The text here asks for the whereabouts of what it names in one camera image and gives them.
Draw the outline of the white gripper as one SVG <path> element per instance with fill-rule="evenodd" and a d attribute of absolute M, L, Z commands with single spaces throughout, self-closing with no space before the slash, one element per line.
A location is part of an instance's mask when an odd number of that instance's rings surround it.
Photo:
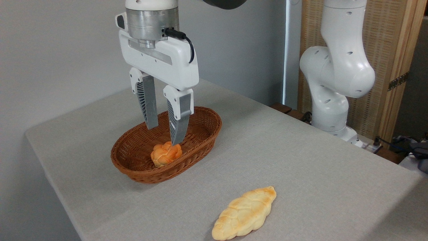
<path fill-rule="evenodd" d="M 168 84 L 163 93 L 172 145 L 185 139 L 189 118 L 194 114 L 194 92 L 199 83 L 197 57 L 190 64 L 191 48 L 187 41 L 168 38 L 155 42 L 155 48 L 144 48 L 124 30 L 119 31 L 122 55 L 130 69 L 133 93 L 137 96 L 144 121 L 150 130 L 158 126 L 154 78 Z"/>

